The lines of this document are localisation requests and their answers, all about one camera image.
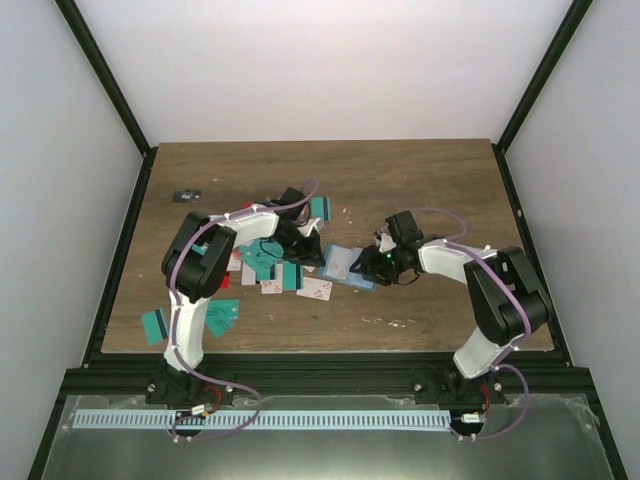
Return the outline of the blue leather card holder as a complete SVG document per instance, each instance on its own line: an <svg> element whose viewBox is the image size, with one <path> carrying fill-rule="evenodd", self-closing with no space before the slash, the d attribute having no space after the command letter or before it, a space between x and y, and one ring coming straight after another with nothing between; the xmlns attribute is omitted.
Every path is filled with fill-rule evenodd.
<svg viewBox="0 0 640 480"><path fill-rule="evenodd" d="M324 252L325 265L318 274L331 281L354 287L357 290L374 292L377 285L366 280L363 275L351 271L351 267L359 259L363 249L347 248L329 244Z"/></svg>

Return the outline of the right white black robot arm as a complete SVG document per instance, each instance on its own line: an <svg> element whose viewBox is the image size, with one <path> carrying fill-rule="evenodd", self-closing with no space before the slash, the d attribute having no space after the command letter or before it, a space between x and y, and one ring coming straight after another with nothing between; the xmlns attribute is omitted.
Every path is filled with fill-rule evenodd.
<svg viewBox="0 0 640 480"><path fill-rule="evenodd" d="M437 235L426 236L413 214L385 220L374 243L362 250L350 271L377 285L399 283L407 271L438 275L468 289L476 327L453 356L456 370L444 378L447 396L458 403L480 390L479 377L519 349L554 316L554 307L533 265L516 246L474 248Z"/></svg>

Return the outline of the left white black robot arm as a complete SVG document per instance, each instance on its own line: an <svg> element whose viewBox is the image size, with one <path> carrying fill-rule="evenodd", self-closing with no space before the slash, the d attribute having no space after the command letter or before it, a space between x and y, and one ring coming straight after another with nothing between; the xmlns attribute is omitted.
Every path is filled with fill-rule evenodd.
<svg viewBox="0 0 640 480"><path fill-rule="evenodd" d="M273 239L286 261L322 267L325 258L320 227L300 217L310 211L313 195L289 187L277 199L253 203L235 212L189 213L170 244L161 265L169 291L171 314L168 343L160 378L165 398L196 402L204 392L197 368L204 358L206 312L220 289L231 255L255 240Z"/></svg>

